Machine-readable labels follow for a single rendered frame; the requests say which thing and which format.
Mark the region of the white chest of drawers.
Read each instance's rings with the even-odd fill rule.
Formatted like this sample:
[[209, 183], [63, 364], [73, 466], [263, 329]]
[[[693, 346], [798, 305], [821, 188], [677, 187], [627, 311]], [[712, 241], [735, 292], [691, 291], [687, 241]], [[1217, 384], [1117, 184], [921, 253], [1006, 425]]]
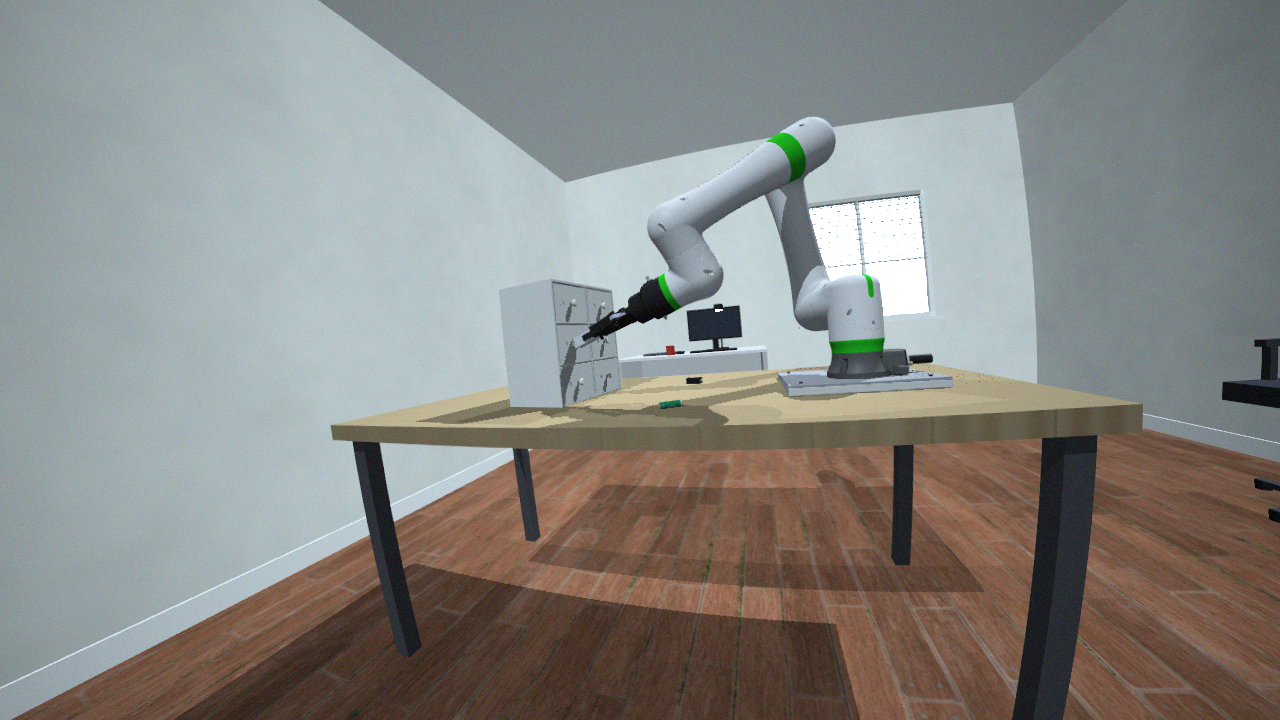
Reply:
[[[593, 360], [616, 357], [620, 373], [616, 331], [614, 340], [617, 355], [593, 357], [593, 346], [590, 343], [590, 359], [570, 363], [559, 361], [556, 325], [588, 325], [589, 331], [589, 325], [593, 325], [596, 322], [589, 322], [589, 314], [588, 322], [556, 322], [552, 283], [584, 288], [586, 309], [586, 287], [588, 290], [611, 292], [612, 307], [614, 311], [612, 290], [588, 284], [547, 279], [499, 290], [500, 322], [506, 351], [506, 370], [511, 407], [566, 407], [621, 388], [620, 382], [620, 387], [596, 395], [593, 366]], [[561, 365], [572, 363], [591, 364], [595, 395], [580, 398], [571, 404], [564, 404]]]

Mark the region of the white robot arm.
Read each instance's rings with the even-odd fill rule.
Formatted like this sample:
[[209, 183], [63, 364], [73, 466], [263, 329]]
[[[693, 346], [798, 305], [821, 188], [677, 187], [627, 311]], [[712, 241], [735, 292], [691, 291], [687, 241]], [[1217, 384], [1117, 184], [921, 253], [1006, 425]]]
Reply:
[[835, 143], [835, 129], [827, 120], [804, 118], [719, 176], [657, 206], [646, 231], [669, 270], [655, 279], [645, 277], [640, 295], [646, 311], [655, 319], [667, 319], [680, 307], [717, 293], [723, 269], [701, 233], [765, 195], [785, 251], [794, 316], [806, 331], [828, 331], [832, 359], [827, 377], [902, 375], [909, 374], [909, 365], [933, 363], [932, 354], [883, 350], [883, 304], [876, 275], [852, 274], [829, 281], [804, 178], [831, 158]]

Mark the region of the grey drawer front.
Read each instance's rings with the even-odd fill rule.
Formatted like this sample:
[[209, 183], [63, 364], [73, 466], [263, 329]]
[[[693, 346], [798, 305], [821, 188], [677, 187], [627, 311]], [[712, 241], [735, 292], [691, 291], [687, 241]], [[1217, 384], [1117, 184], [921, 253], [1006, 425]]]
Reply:
[[590, 363], [561, 365], [561, 380], [564, 404], [595, 395]]
[[570, 363], [591, 357], [590, 345], [586, 345], [582, 348], [580, 347], [575, 348], [572, 341], [576, 336], [582, 334], [582, 332], [588, 331], [586, 325], [556, 325], [556, 331], [557, 331], [561, 363]]
[[593, 357], [617, 355], [614, 332], [603, 337], [604, 340], [593, 341]]
[[589, 322], [599, 322], [602, 318], [607, 316], [612, 307], [612, 297], [609, 292], [586, 290], [588, 292], [588, 314]]
[[618, 363], [616, 357], [593, 360], [596, 395], [620, 387]]
[[567, 284], [552, 286], [556, 322], [588, 322], [585, 291]]

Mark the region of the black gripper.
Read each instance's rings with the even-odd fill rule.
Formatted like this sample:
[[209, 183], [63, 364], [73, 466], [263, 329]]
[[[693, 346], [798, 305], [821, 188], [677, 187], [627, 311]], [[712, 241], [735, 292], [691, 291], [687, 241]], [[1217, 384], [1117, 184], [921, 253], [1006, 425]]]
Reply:
[[593, 343], [595, 340], [604, 340], [604, 334], [608, 336], [632, 323], [646, 323], [652, 319], [654, 319], [654, 316], [652, 316], [652, 314], [649, 314], [644, 307], [640, 292], [634, 293], [634, 296], [628, 299], [628, 307], [621, 307], [618, 313], [612, 311], [600, 322], [589, 327], [589, 331], [572, 340], [573, 346], [575, 348], [582, 348], [584, 346]]

